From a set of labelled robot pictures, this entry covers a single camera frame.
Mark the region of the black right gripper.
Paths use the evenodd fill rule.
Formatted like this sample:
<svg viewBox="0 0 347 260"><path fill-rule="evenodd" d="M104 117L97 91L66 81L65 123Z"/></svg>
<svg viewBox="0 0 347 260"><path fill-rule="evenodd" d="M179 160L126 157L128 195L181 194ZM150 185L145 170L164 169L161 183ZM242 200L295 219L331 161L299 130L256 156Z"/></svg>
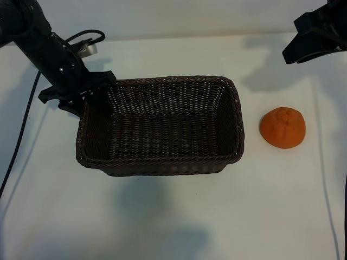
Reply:
<svg viewBox="0 0 347 260"><path fill-rule="evenodd" d="M298 17L294 25L301 36L296 35L282 51L287 64L300 64L337 51L346 51L346 0L328 1L327 5ZM321 36L332 31L336 36L334 40Z"/></svg>

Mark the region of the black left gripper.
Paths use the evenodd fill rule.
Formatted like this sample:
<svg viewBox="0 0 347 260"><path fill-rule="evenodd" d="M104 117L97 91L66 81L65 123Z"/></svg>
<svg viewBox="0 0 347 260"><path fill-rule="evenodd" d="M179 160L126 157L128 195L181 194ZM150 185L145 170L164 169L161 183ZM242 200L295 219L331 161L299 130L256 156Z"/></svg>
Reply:
<svg viewBox="0 0 347 260"><path fill-rule="evenodd" d="M108 90L116 78L111 71L90 72L78 53L79 46L79 43L70 45L54 32L49 35L32 32L18 40L18 47L52 84L39 95L43 103L58 99L60 110L80 118L82 97L91 94L93 107L103 115L111 115Z"/></svg>

